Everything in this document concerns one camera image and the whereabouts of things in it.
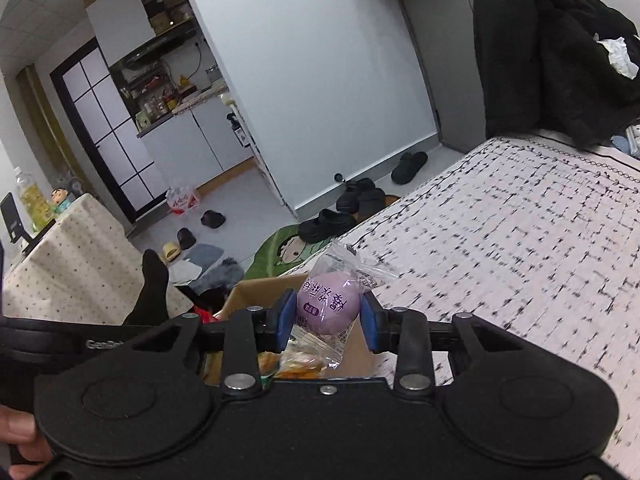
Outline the person's left hand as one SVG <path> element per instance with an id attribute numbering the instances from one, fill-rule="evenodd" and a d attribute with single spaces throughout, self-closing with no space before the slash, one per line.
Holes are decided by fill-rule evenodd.
<path id="1" fill-rule="evenodd" d="M 27 464 L 9 466 L 14 480 L 31 479 L 53 458 L 49 443 L 37 427 L 33 414 L 1 407 L 1 442 L 16 445 Z"/>

